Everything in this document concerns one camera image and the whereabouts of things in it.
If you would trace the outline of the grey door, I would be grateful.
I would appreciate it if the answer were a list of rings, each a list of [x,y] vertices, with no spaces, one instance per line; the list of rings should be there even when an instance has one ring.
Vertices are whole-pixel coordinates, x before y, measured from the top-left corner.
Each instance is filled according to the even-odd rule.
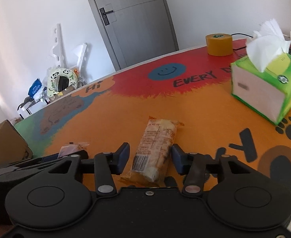
[[[166,0],[88,0],[115,70],[179,49]]]

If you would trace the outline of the orange bread snack packet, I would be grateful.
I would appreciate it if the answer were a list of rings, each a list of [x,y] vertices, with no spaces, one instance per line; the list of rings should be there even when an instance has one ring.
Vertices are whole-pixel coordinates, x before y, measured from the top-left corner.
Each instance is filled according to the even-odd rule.
[[[129,172],[121,182],[135,186],[162,185],[170,161],[170,149],[174,144],[177,130],[184,123],[176,120],[149,117]]]

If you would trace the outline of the green tissue box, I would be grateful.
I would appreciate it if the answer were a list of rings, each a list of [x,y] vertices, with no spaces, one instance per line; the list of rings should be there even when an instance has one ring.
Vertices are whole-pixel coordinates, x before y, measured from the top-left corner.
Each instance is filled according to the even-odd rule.
[[[267,20],[231,64],[232,95],[275,125],[291,109],[290,47],[277,21]]]

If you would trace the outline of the white foam packing piece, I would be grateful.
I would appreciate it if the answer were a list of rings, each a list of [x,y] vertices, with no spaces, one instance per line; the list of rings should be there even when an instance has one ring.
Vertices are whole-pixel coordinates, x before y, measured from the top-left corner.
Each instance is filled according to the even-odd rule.
[[[77,74],[79,80],[79,86],[86,85],[85,74],[82,72],[82,68],[86,63],[86,53],[88,50],[88,44],[83,43],[78,45],[72,50],[72,53],[77,57],[77,63],[73,66],[68,64],[66,48],[64,46],[64,40],[62,37],[61,24],[57,23],[52,29],[53,32],[53,47],[52,56],[55,58],[55,65],[58,69],[67,68],[71,69]]]

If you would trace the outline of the cardboard box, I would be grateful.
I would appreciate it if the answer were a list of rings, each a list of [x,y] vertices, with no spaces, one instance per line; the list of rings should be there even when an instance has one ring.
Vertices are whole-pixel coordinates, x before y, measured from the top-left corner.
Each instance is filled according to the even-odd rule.
[[[32,157],[33,152],[14,126],[8,120],[0,123],[0,167]]]

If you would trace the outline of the blue plastic bag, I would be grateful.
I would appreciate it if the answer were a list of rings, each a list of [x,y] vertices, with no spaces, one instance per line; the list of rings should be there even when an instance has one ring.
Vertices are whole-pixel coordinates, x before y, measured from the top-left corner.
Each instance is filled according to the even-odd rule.
[[[42,83],[40,79],[36,79],[31,85],[31,87],[29,88],[28,96],[33,98],[34,95],[40,90],[41,87],[42,87]]]

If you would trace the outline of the black metal rack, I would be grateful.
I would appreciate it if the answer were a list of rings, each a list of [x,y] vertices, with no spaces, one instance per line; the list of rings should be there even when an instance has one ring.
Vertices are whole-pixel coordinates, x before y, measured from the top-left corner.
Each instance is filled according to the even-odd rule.
[[[25,119],[46,107],[49,103],[50,101],[43,97],[34,97],[33,99],[27,97],[24,102],[18,106],[17,113],[21,119]]]

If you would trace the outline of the pink purple snack packet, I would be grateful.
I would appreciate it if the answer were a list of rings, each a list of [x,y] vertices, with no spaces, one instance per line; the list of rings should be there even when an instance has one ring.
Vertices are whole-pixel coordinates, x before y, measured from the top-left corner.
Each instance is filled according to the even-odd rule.
[[[89,143],[87,142],[78,142],[78,143],[70,142],[69,144],[61,147],[58,157],[62,158],[64,156],[69,156],[72,154],[79,153],[80,151],[85,151],[88,146],[89,146]]]

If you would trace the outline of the colourful cartoon table mat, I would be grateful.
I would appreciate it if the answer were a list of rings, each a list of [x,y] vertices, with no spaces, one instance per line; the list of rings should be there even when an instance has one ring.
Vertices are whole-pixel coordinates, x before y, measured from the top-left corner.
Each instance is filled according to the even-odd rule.
[[[136,148],[150,117],[181,122],[175,142],[186,152],[239,160],[291,189],[291,110],[279,126],[231,95],[230,64],[186,49],[140,63],[61,98],[16,124],[35,156],[85,142],[90,156],[128,142]]]

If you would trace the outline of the yellow tape roll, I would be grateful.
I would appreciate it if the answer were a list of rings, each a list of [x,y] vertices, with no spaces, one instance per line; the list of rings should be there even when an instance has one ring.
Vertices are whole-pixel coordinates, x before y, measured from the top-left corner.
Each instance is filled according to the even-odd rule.
[[[215,33],[206,36],[207,53],[215,57],[229,56],[234,53],[232,36]]]

